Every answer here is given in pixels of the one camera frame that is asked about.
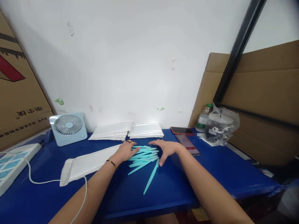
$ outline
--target green sticker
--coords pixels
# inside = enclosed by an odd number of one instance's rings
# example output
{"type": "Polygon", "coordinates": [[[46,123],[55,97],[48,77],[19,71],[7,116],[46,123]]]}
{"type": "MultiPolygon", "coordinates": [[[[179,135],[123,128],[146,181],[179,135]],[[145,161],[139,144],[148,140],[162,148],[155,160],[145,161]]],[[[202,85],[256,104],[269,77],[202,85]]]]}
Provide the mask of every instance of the green sticker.
{"type": "Polygon", "coordinates": [[[63,99],[61,98],[56,99],[55,102],[59,103],[60,105],[64,105],[63,99]]]}

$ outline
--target light blue fan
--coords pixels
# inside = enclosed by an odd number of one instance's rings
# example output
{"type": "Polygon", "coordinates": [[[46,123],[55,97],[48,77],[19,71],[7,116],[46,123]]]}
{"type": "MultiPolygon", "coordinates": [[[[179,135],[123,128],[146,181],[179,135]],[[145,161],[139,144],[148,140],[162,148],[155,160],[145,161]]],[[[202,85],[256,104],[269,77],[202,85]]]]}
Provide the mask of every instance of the light blue fan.
{"type": "Polygon", "coordinates": [[[87,130],[81,113],[55,115],[51,116],[49,121],[58,146],[87,138],[87,130]]]}

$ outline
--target white cable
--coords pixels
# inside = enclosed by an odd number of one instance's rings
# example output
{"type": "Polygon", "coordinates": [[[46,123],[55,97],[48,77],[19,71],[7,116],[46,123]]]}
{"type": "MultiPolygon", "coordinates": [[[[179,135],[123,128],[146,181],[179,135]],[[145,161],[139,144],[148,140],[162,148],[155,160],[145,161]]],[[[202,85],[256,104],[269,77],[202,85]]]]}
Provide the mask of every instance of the white cable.
{"type": "MultiPolygon", "coordinates": [[[[13,153],[13,152],[0,152],[0,153],[19,155],[17,153],[13,153]]],[[[28,176],[29,176],[29,180],[30,180],[31,183],[33,183],[33,184],[46,184],[46,183],[50,183],[50,182],[54,182],[54,181],[60,181],[60,180],[50,180],[50,181],[46,181],[46,182],[35,182],[35,181],[33,181],[31,179],[31,165],[30,165],[29,161],[26,158],[22,157],[22,159],[24,159],[26,161],[26,163],[28,164],[28,167],[29,167],[29,174],[28,174],[28,176]]],[[[85,196],[84,196],[84,200],[83,200],[83,203],[82,203],[81,208],[79,209],[77,215],[74,217],[74,219],[72,220],[72,222],[70,224],[73,224],[73,222],[75,221],[75,219],[78,217],[79,213],[81,212],[81,210],[83,208],[85,200],[86,200],[86,196],[87,196],[87,179],[86,179],[85,176],[83,178],[85,179],[85,196]]]]}
{"type": "Polygon", "coordinates": [[[77,215],[74,217],[74,219],[73,219],[73,221],[71,222],[71,224],[73,224],[73,222],[75,221],[75,219],[76,219],[77,216],[79,215],[80,211],[82,210],[83,205],[84,205],[84,203],[85,203],[86,196],[87,196],[87,179],[86,179],[85,176],[84,176],[83,178],[85,179],[85,196],[84,196],[84,199],[83,199],[83,203],[82,203],[82,205],[81,205],[81,208],[79,209],[77,215]]]}

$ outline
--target phone screen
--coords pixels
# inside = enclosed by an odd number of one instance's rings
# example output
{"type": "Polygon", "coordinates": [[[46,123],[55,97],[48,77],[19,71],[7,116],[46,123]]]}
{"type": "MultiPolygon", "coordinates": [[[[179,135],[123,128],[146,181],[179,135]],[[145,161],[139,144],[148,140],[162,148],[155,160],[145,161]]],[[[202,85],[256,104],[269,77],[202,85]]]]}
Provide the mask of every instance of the phone screen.
{"type": "Polygon", "coordinates": [[[175,135],[175,137],[178,139],[178,141],[186,148],[188,151],[194,155],[199,156],[200,152],[195,148],[195,146],[192,144],[192,142],[188,139],[186,135],[175,135]]]}
{"type": "Polygon", "coordinates": [[[178,128],[178,127],[171,127],[173,133],[187,133],[191,134],[193,131],[190,128],[178,128]]]}

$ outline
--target black bracelet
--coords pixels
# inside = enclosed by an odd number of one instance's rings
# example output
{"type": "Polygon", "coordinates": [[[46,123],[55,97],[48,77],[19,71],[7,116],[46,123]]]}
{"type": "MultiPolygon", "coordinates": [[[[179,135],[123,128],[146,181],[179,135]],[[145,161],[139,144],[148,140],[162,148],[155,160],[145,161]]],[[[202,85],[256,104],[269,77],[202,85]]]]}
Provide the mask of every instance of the black bracelet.
{"type": "Polygon", "coordinates": [[[112,162],[111,160],[106,160],[106,162],[111,162],[111,163],[114,165],[115,169],[117,170],[117,167],[116,167],[116,165],[114,164],[114,162],[112,162]]]}

